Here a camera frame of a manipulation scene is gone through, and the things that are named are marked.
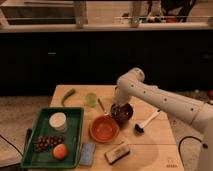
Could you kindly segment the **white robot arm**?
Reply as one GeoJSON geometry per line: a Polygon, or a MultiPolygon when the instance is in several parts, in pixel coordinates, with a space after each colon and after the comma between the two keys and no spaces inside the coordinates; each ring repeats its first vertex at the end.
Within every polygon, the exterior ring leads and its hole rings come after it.
{"type": "Polygon", "coordinates": [[[117,112],[131,97],[136,97],[172,114],[204,135],[197,171],[213,171],[213,105],[144,84],[144,79],[140,68],[121,75],[116,82],[112,111],[117,112]]]}

